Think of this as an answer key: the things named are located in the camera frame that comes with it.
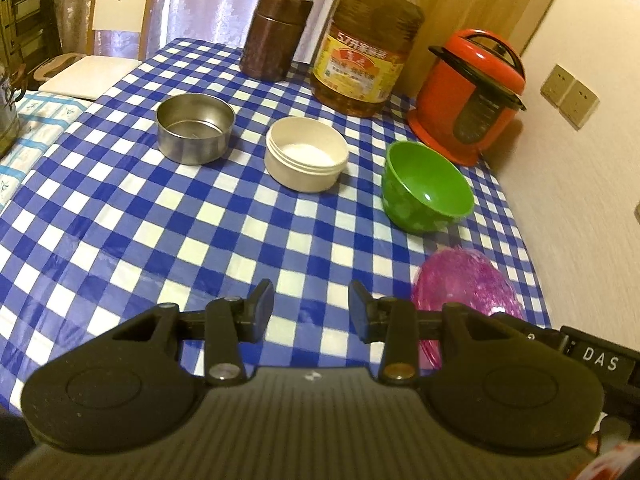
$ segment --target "purple plastic bowl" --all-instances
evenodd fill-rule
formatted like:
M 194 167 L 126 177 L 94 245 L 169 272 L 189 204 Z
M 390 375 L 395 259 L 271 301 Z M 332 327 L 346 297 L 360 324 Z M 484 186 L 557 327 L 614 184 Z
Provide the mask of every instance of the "purple plastic bowl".
M 490 316 L 506 312 L 524 319 L 511 283 L 491 261 L 474 250 L 460 247 L 433 254 L 415 280 L 412 301 L 418 310 L 441 310 L 444 303 L 463 303 Z M 442 366 L 437 341 L 421 341 L 422 352 L 433 368 Z

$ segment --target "cooking oil bottle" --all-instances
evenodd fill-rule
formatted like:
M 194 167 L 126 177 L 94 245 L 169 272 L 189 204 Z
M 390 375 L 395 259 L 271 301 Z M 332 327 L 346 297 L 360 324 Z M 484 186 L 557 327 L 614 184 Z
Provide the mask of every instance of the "cooking oil bottle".
M 379 112 L 398 80 L 424 14 L 418 0 L 334 0 L 311 85 L 346 115 Z

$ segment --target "pressure cooker handle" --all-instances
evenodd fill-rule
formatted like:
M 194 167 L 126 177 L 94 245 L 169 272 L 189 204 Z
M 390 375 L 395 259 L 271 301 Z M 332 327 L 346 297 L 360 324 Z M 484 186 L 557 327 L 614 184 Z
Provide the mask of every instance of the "pressure cooker handle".
M 11 90 L 12 98 L 14 97 L 15 89 L 18 88 L 18 86 L 20 87 L 20 94 L 18 95 L 17 98 L 15 98 L 16 102 L 22 99 L 24 97 L 24 94 L 27 91 L 27 78 L 24 75 L 26 70 L 27 70 L 27 65 L 25 63 L 22 63 L 18 67 L 18 70 L 16 70 L 13 74 L 11 74 L 10 83 L 12 86 L 12 90 Z
M 494 40 L 501 47 L 503 47 L 513 59 L 513 67 L 516 69 L 522 77 L 525 76 L 524 65 L 522 64 L 522 60 L 518 53 L 513 49 L 513 47 L 507 43 L 506 40 L 498 36 L 497 34 L 493 34 L 492 32 L 487 32 L 486 30 L 480 30 L 479 28 L 471 28 L 468 30 L 462 30 L 457 33 L 457 36 L 463 38 L 464 40 L 472 40 L 473 38 L 489 38 L 490 40 Z

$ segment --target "table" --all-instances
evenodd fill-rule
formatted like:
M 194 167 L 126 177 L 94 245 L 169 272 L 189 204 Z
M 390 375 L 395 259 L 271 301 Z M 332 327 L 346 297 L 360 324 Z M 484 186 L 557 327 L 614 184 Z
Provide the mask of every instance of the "table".
M 239 73 L 240 51 L 178 39 L 110 89 L 30 172 L 0 216 L 0 400 L 19 409 L 40 365 L 153 304 L 201 310 L 245 297 L 262 278 L 276 288 L 265 340 L 242 346 L 248 365 L 325 367 L 380 362 L 350 325 L 347 286 L 407 298 L 426 255 L 461 244 L 513 282 L 527 318 L 548 324 L 542 292 L 503 193 L 489 169 L 463 170 L 476 209 L 459 226 L 406 235 L 382 211 L 386 147 L 413 139 L 409 99 L 381 116 L 348 118 L 316 102 L 295 66 L 287 82 Z M 167 95 L 209 92 L 238 114 L 230 151 L 204 167 L 158 151 L 154 110 Z M 265 171 L 264 134 L 279 118 L 319 118 L 351 154 L 339 186 L 299 194 Z M 182 364 L 202 373 L 201 346 Z
M 11 200 L 29 170 L 90 102 L 47 92 L 27 91 L 17 102 L 20 132 L 0 159 L 0 211 Z

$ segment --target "wooden chair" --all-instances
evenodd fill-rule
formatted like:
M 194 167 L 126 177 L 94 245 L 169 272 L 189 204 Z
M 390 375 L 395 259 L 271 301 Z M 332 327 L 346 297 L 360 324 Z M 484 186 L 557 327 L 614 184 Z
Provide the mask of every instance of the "wooden chair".
M 36 78 L 48 79 L 40 90 L 96 100 L 145 59 L 152 6 L 155 0 L 91 0 L 86 51 L 66 54 L 42 66 Z M 138 59 L 95 56 L 95 31 L 136 32 Z

